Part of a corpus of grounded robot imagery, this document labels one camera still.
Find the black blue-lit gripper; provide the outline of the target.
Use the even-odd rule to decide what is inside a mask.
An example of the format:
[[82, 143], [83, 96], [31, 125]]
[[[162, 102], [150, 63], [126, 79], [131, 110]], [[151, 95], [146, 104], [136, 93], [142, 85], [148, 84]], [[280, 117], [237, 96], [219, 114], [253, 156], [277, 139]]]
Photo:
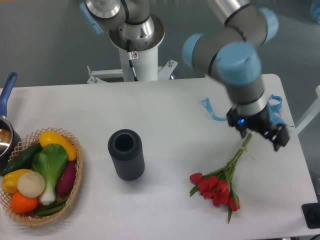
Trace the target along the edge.
[[265, 106], [260, 112], [254, 115], [241, 115], [237, 109], [230, 109], [227, 114], [227, 122], [230, 127], [236, 128], [244, 139], [249, 130], [261, 134], [264, 138], [272, 141], [273, 149], [277, 152], [285, 147], [290, 140], [288, 129], [283, 124], [272, 124], [269, 108]]

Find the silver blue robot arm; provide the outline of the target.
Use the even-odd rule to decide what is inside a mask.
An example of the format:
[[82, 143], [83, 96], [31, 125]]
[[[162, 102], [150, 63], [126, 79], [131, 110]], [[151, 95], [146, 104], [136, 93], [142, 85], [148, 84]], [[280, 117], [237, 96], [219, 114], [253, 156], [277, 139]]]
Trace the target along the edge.
[[[184, 43], [182, 58], [220, 82], [232, 103], [227, 121], [242, 137], [252, 130], [270, 140], [274, 150], [290, 137], [283, 123], [271, 118], [256, 47], [272, 39], [279, 27], [275, 13], [255, 8], [248, 0], [212, 0], [223, 30], [207, 36], [194, 34]], [[158, 46], [165, 29], [151, 13], [147, 0], [84, 0], [80, 10], [96, 33], [107, 32], [118, 48], [126, 82], [158, 79]]]

